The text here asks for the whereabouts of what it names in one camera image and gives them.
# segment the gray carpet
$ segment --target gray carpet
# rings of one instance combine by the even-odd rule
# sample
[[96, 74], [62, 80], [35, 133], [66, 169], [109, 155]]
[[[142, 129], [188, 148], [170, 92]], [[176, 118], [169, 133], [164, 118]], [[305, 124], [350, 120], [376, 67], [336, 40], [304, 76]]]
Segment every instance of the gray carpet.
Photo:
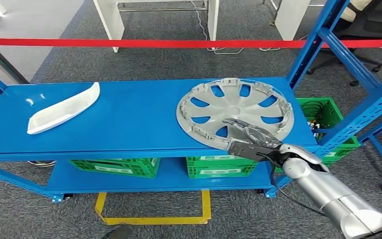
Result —
[[[222, 0], [219, 39], [279, 39], [268, 25], [271, 11], [261, 1]], [[297, 34], [309, 32], [316, 16], [309, 10]], [[204, 39], [195, 12], [126, 13], [128, 39]], [[106, 38], [93, 2], [87, 0], [62, 37]], [[381, 49], [359, 53], [382, 61]], [[54, 48], [33, 78], [34, 82], [115, 81], [217, 77], [281, 76], [289, 70], [296, 50], [260, 52], [246, 49], [236, 56], [213, 55], [206, 50]], [[327, 59], [319, 56], [316, 62]], [[330, 96], [347, 114], [365, 95], [361, 87], [348, 87], [351, 76], [342, 66], [305, 76], [296, 95]], [[49, 169], [26, 163], [0, 163], [0, 167], [30, 180], [45, 183]], [[359, 148], [331, 170], [373, 206], [382, 211], [382, 160], [373, 148]], [[291, 184], [285, 190], [310, 204]], [[282, 195], [266, 199], [254, 190], [212, 191], [212, 219], [208, 225], [131, 226], [130, 239], [260, 238], [319, 239], [339, 235], [326, 218], [305, 210]], [[80, 194], [61, 204], [0, 182], [0, 239], [100, 239], [114, 226], [95, 215], [95, 194]], [[104, 214], [109, 217], [197, 216], [200, 192], [108, 194]]]

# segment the white desk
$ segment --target white desk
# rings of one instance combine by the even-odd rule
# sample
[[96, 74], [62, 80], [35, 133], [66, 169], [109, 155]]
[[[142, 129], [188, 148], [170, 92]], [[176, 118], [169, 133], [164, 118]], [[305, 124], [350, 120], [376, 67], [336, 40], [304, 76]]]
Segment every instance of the white desk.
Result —
[[[108, 38], [110, 40], [121, 40], [125, 27], [122, 22], [121, 15], [119, 14], [118, 3], [170, 1], [189, 0], [94, 0], [94, 3]], [[210, 40], [215, 41], [217, 32], [217, 18], [219, 15], [219, 0], [204, 0], [204, 2], [205, 6], [208, 8], [208, 35]], [[113, 50], [114, 52], [118, 52], [119, 47], [114, 47]]]

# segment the black cable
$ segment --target black cable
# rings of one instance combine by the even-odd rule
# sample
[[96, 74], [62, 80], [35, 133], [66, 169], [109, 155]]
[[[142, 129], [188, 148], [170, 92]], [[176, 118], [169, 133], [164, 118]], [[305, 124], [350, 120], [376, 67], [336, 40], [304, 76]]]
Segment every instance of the black cable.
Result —
[[312, 207], [309, 207], [309, 206], [307, 206], [307, 205], [305, 205], [304, 203], [301, 203], [301, 202], [299, 202], [299, 201], [297, 201], [296, 199], [293, 199], [293, 198], [291, 198], [287, 193], [285, 193], [280, 187], [278, 187], [277, 185], [276, 185], [276, 182], [275, 182], [275, 179], [274, 179], [274, 173], [275, 173], [275, 168], [276, 167], [279, 167], [280, 168], [280, 166], [276, 163], [276, 162], [274, 162], [273, 160], [272, 160], [272, 158], [270, 158], [269, 156], [267, 156], [267, 155], [265, 155], [265, 154], [261, 154], [263, 157], [266, 157], [272, 164], [273, 164], [273, 167], [272, 167], [272, 172], [270, 173], [270, 182], [273, 184], [273, 186], [275, 186], [278, 190], [279, 190], [279, 192], [281, 192], [285, 197], [287, 197], [289, 200], [291, 200], [291, 201], [293, 201], [294, 203], [296, 203], [296, 204], [298, 204], [298, 205], [300, 205], [301, 207], [304, 207], [304, 208], [306, 208], [306, 209], [308, 209], [308, 210], [310, 210], [310, 211], [312, 211], [312, 212], [314, 212], [314, 213], [317, 213], [318, 215], [320, 215], [320, 216], [326, 216], [324, 213], [322, 213], [322, 212], [320, 212], [320, 211], [318, 211], [318, 210], [316, 210], [316, 209], [314, 209], [314, 208], [312, 208]]

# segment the green crate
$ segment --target green crate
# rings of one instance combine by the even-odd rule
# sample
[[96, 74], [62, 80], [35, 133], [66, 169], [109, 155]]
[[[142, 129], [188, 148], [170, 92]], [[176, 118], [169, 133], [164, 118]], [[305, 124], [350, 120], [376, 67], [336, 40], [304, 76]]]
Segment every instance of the green crate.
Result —
[[256, 161], [235, 156], [187, 157], [189, 178], [246, 177]]
[[[332, 128], [339, 123], [343, 116], [330, 97], [321, 98], [296, 98], [301, 105], [302, 111], [307, 120], [316, 120], [321, 128]], [[329, 152], [326, 157], [343, 158], [354, 149], [358, 148], [361, 144], [353, 136], [347, 141], [343, 142], [340, 146], [334, 148]]]
[[70, 160], [78, 169], [89, 172], [113, 173], [128, 176], [155, 178], [159, 158]]

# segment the shelf top surface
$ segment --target shelf top surface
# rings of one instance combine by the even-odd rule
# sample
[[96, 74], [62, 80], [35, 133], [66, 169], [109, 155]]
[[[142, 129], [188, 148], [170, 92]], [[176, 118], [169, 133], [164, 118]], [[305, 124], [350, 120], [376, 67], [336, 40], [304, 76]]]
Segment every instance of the shelf top surface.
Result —
[[[317, 145], [284, 77], [246, 79], [272, 85], [292, 104], [294, 126], [284, 142]], [[0, 96], [0, 154], [157, 149], [176, 150], [179, 155], [170, 156], [183, 156], [182, 149], [210, 149], [181, 129], [175, 111], [181, 97], [192, 87], [213, 80], [101, 82], [100, 96], [88, 109], [34, 135], [26, 132], [34, 113], [84, 91], [92, 83], [8, 86]]]
[[248, 177], [190, 179], [184, 158], [163, 158], [154, 179], [78, 170], [68, 161], [58, 161], [46, 186], [55, 193], [158, 192], [191, 190], [262, 189], [272, 187], [266, 162]]

